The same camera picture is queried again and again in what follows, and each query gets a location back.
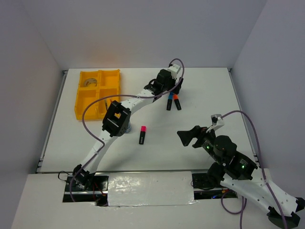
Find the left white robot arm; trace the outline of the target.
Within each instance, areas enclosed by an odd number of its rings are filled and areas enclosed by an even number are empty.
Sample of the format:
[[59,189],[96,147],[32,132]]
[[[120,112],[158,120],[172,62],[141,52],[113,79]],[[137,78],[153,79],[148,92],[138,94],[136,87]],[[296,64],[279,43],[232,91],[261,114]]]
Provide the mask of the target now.
[[93,177],[101,159],[110,145],[125,134],[133,113],[181,86],[183,77],[177,80],[179,71],[183,72],[184,69],[177,64],[171,64],[168,68],[160,70],[157,77],[144,86],[137,95],[129,95],[129,99],[122,102],[112,101],[103,118],[100,135],[94,137],[95,144],[84,160],[73,170],[73,178],[78,187],[88,190],[93,186]]

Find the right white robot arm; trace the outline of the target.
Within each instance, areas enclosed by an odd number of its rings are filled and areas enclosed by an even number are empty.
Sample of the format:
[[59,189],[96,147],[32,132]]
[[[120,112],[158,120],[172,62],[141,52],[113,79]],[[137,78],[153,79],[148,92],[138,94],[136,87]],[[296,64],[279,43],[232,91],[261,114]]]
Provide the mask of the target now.
[[263,177],[263,171],[248,156],[237,151],[237,145],[226,135],[216,136],[214,130],[196,125],[189,131],[177,132],[182,145],[193,139],[194,148],[204,149],[215,160],[207,172],[213,186],[227,187],[266,213],[270,222],[281,229],[298,227],[297,212],[305,208],[305,200],[283,191],[273,181]]

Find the pink highlighter marker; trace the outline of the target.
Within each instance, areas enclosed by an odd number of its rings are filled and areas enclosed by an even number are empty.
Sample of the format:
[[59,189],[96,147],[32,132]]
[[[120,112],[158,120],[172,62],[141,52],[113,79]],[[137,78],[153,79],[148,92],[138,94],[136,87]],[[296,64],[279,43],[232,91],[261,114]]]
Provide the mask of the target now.
[[139,137],[139,144],[140,145],[144,144],[145,135],[146,135],[146,126],[141,126],[140,137]]

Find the blue highlighter marker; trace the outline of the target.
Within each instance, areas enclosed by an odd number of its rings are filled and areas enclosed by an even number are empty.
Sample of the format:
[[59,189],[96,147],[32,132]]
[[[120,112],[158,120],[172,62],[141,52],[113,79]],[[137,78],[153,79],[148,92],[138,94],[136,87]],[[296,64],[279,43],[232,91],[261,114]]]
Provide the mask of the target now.
[[170,92],[169,95],[168,95],[168,99],[167,99],[167,106],[166,106],[167,111],[171,110],[172,102],[173,102],[173,93]]

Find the orange highlighter marker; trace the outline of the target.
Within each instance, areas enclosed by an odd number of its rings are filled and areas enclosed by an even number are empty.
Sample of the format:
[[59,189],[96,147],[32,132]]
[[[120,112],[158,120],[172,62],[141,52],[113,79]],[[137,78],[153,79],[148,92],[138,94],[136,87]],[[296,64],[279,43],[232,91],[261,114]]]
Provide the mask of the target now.
[[174,103],[176,105],[177,110],[180,111],[182,109],[182,107],[181,107],[181,104],[180,104],[180,101],[179,101],[179,97],[178,97],[177,94],[173,95],[173,100],[174,100]]

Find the metal base rail plate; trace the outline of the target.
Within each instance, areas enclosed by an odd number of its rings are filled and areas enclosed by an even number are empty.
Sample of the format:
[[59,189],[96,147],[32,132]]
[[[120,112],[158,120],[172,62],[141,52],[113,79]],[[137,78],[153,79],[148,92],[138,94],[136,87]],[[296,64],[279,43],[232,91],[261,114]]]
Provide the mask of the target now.
[[237,198],[235,192],[209,182],[206,171],[97,173],[86,189],[65,179],[62,201],[97,207],[182,206],[199,200]]

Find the blue pen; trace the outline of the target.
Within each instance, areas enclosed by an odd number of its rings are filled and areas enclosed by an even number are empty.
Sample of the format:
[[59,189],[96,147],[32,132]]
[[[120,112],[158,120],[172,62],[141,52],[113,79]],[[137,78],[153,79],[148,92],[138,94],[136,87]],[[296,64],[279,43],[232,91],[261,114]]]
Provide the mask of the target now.
[[105,109],[108,111],[107,99],[104,99]]

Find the clear tape roll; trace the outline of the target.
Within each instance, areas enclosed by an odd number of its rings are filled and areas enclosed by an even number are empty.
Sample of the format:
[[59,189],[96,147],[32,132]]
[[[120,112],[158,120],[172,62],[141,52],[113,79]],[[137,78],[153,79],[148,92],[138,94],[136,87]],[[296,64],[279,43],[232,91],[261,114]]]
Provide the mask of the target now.
[[97,86],[97,79],[96,78],[88,78],[83,83],[84,87],[96,87]]

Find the yellow four-compartment plastic bin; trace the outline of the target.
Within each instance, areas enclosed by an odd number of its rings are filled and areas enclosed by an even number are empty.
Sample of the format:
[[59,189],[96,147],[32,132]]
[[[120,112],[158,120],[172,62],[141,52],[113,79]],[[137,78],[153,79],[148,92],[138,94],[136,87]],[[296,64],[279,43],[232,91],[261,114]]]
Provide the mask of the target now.
[[[83,83],[88,78],[96,78],[96,87],[84,87]],[[83,112],[97,99],[107,97],[109,95],[118,95],[121,93],[121,73],[120,70],[97,70],[97,71],[81,71],[80,79],[78,84],[78,90],[76,95],[76,101],[74,106],[74,111],[77,120],[82,120]],[[115,96],[112,98],[107,98],[107,105],[109,107],[110,100],[120,101],[120,98]],[[98,121],[102,120],[106,114],[104,100],[96,102],[84,115],[85,121]]]

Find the blue-lidded round jar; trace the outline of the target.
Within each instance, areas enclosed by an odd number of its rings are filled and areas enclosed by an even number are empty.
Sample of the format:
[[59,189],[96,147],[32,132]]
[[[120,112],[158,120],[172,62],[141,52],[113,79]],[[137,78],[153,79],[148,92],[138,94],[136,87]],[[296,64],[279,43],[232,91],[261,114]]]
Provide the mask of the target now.
[[131,131],[132,127],[131,127],[131,123],[128,123],[127,129],[126,129],[126,133],[129,133]]

